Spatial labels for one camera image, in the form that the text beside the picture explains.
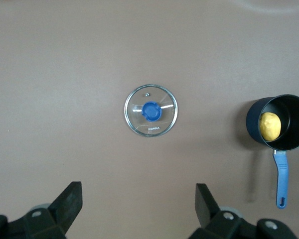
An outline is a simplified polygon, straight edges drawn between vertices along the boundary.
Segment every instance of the yellow potato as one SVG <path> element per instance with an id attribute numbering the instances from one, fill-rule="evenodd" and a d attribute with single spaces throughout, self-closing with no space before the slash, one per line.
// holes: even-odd
<path id="1" fill-rule="evenodd" d="M 281 121 L 278 115 L 266 112 L 260 116 L 260 133 L 266 141 L 273 141 L 279 137 L 281 131 Z"/>

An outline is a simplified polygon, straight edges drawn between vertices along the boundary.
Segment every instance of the beige tabletop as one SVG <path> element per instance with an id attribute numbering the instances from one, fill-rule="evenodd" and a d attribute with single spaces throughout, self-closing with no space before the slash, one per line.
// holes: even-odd
<path id="1" fill-rule="evenodd" d="M 144 84 L 178 102 L 159 137 L 125 121 Z M 0 0 L 0 214 L 81 181 L 69 239 L 186 239 L 206 183 L 220 206 L 299 237 L 299 148 L 280 210 L 272 150 L 245 127 L 255 100 L 280 94 L 299 96 L 299 1 Z"/>

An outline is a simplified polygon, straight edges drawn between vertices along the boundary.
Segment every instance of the metal bolt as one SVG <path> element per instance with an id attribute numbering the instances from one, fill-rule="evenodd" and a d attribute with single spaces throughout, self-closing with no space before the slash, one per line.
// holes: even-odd
<path id="1" fill-rule="evenodd" d="M 235 217 L 231 213 L 226 212 L 226 213 L 224 213 L 224 218 L 226 218 L 228 220 L 233 220 Z"/>
<path id="2" fill-rule="evenodd" d="M 274 230 L 278 229 L 278 226 L 272 221 L 266 221 L 265 225 L 266 225 L 266 227 L 268 227 L 270 229 L 274 229 Z"/>
<path id="3" fill-rule="evenodd" d="M 36 212 L 32 213 L 32 217 L 35 218 L 35 217 L 40 216 L 41 214 L 42 214 L 42 212 L 36 211 Z"/>

